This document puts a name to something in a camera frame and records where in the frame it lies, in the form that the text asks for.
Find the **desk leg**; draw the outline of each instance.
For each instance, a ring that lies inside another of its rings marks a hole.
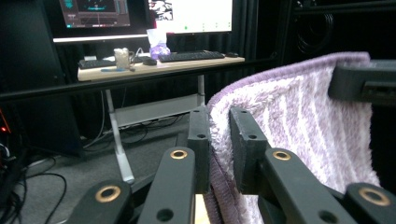
[[[205,77],[204,75],[198,76],[198,105],[205,105]]]
[[[116,113],[113,106],[113,99],[111,98],[110,90],[106,90],[107,104],[108,104],[108,114],[111,120],[111,127],[113,128],[115,150],[117,161],[119,163],[122,180],[128,184],[134,183],[134,175],[132,174],[131,166],[129,165],[128,158],[126,157],[125,150],[122,147],[119,124],[117,123]]]

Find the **wooden desk surface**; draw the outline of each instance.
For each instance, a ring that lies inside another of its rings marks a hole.
[[[188,61],[188,62],[177,62],[177,63],[160,63],[158,62],[155,66],[143,65],[138,63],[134,65],[134,72],[122,71],[122,72],[102,72],[103,68],[116,68],[115,66],[101,67],[93,69],[78,69],[78,80],[79,81],[94,81],[104,78],[112,77],[127,77],[145,75],[154,72],[172,72],[189,68],[203,68],[211,65],[227,64],[227,63],[241,63],[244,62],[244,58],[224,58],[224,59],[213,59],[213,60],[200,60],[200,61]]]

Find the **computer tower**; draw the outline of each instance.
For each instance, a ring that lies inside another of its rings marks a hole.
[[[0,6],[0,93],[65,85],[41,0],[5,0]],[[70,96],[0,103],[9,133],[30,148],[83,157]]]

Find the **gray carpet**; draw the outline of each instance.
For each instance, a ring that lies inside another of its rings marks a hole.
[[[165,150],[174,147],[177,135],[188,130],[188,114],[180,117],[175,123],[174,120],[150,124],[147,135],[144,129],[142,132],[122,133],[121,139],[125,142],[123,145],[134,172],[135,183],[154,174]],[[54,164],[46,173],[62,175],[67,181],[64,199],[49,223],[65,222],[92,186],[108,179],[121,180],[113,144],[111,133],[101,142],[86,148],[85,161],[58,156],[29,168],[28,176],[39,174]],[[27,194],[21,210],[21,223],[45,223],[63,193],[64,182],[59,176],[54,175],[39,175],[28,178],[26,182]],[[18,185],[18,193],[22,198],[22,185]]]

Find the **cable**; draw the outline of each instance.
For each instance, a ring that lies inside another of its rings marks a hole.
[[[166,127],[172,126],[172,125],[174,125],[175,123],[181,121],[181,120],[183,119],[184,115],[186,115],[186,114],[177,115],[177,116],[174,117],[175,120],[173,120],[172,122],[170,122],[170,123],[168,123],[168,124],[164,124],[164,125],[158,126],[158,127],[149,127],[149,125],[151,125],[151,124],[149,124],[149,125],[148,125],[148,129],[149,129],[149,130],[156,130],[156,129],[161,129],[161,128],[166,128]]]
[[[134,65],[134,58],[139,57],[139,52],[145,53],[142,48],[137,49],[136,53],[133,54],[131,57],[131,64]]]
[[[67,219],[62,220],[62,221],[60,221],[60,222],[58,222],[58,223],[56,223],[56,224],[64,224],[66,221],[67,221]]]
[[[16,199],[16,202],[15,202],[16,205],[15,205],[15,209],[14,209],[14,213],[15,213],[14,214],[14,218],[12,219],[11,223],[14,223],[14,221],[16,219],[18,219],[18,221],[20,223],[22,223],[21,210],[22,210],[22,208],[24,206],[24,203],[25,203],[25,200],[26,200],[26,194],[27,194],[26,173],[23,174],[22,180],[23,180],[23,184],[18,183],[18,184],[23,186],[23,198],[22,198],[22,200],[20,199],[20,196],[17,193],[12,192],[12,194],[14,195],[14,197]]]
[[[142,137],[140,137],[139,139],[137,139],[137,140],[135,140],[135,141],[133,141],[133,142],[126,142],[126,141],[122,141],[122,143],[123,144],[135,144],[135,143],[138,143],[138,142],[140,142],[140,141],[142,141],[143,139],[145,139],[145,137],[148,135],[148,133],[149,133],[149,130],[148,130],[148,128],[146,127],[146,125],[143,125],[142,124],[142,126],[143,126],[143,128],[144,128],[144,134],[143,134],[143,136]]]
[[[33,162],[33,163],[31,163],[30,165],[28,165],[27,168],[32,168],[32,167],[34,167],[34,166],[36,166],[36,165],[38,165],[38,164],[40,164],[40,163],[42,163],[42,162],[44,162],[44,161],[47,161],[47,160],[49,160],[49,159],[52,159],[52,165],[49,166],[48,168],[46,168],[44,171],[41,171],[41,172],[39,173],[39,174],[44,174],[44,173],[46,173],[48,170],[52,169],[52,167],[54,167],[54,166],[56,165],[56,159],[55,159],[54,157],[49,157],[49,158],[46,158],[46,159],[41,160],[41,161]]]
[[[15,221],[15,217],[17,217],[20,213],[20,203],[21,200],[18,195],[16,195],[14,192],[11,192],[11,195],[9,195],[9,202],[11,203],[10,206],[8,206],[4,212],[3,215],[0,218],[0,223],[7,223],[9,220],[11,220],[9,223],[13,223]]]
[[[297,34],[297,48],[305,54],[316,53],[329,44],[333,30],[332,14],[324,14],[324,34],[320,34],[313,28],[313,21],[307,21],[312,18],[300,19],[300,31]]]
[[[18,219],[20,221],[20,223],[21,223],[21,208],[22,208],[21,199],[18,196],[18,194],[16,194],[15,192],[11,193],[11,198],[13,200],[14,210],[9,215],[9,217],[6,219],[6,222],[8,220],[12,219],[10,223],[14,223],[15,220]]]
[[[126,90],[127,90],[127,88],[125,87],[125,88],[124,88],[124,94],[123,94],[123,97],[122,97],[122,104],[121,104],[121,108],[123,108],[123,106],[124,106],[124,104],[125,104]]]
[[[105,137],[110,136],[110,135],[109,135],[110,133],[111,133],[111,130],[110,130],[110,132],[105,133],[103,136],[101,136],[100,138],[98,138],[94,143],[98,143],[98,142],[101,141],[102,139],[105,139]],[[107,141],[107,145],[106,145],[106,146],[103,146],[102,148],[107,147],[111,142],[112,142],[112,141]],[[88,152],[97,151],[97,150],[98,150],[98,149],[88,149],[88,147],[85,147],[85,148],[84,148],[84,151],[88,151]]]
[[[10,156],[9,149],[1,143],[0,143],[0,147],[6,152],[6,156],[9,157]]]
[[[83,146],[83,148],[86,148],[86,147],[90,147],[91,145],[93,145],[94,143],[96,143],[97,141],[99,141],[100,139],[102,139],[104,136],[102,136],[101,137],[101,135],[102,135],[102,133],[103,133],[103,129],[104,129],[104,127],[105,127],[105,100],[104,100],[104,98],[103,98],[103,92],[102,91],[100,91],[100,95],[101,95],[101,98],[102,98],[102,127],[101,127],[101,129],[100,129],[100,131],[99,131],[99,134],[95,137],[95,139],[93,139],[89,144],[87,144],[86,146]]]
[[[54,173],[44,173],[44,174],[38,174],[38,175],[31,175],[29,177],[27,177],[27,179],[29,178],[33,178],[33,177],[37,177],[37,176],[41,176],[41,175],[54,175],[54,176],[58,176],[62,179],[62,181],[64,182],[64,191],[62,192],[61,198],[58,200],[58,202],[56,203],[55,207],[52,209],[52,211],[49,213],[45,224],[50,223],[50,219],[52,218],[53,214],[55,213],[56,209],[58,208],[58,206],[61,204],[62,200],[64,199],[64,195],[66,194],[67,191],[67,181],[66,179],[62,176],[62,175],[58,175],[58,174],[54,174]]]

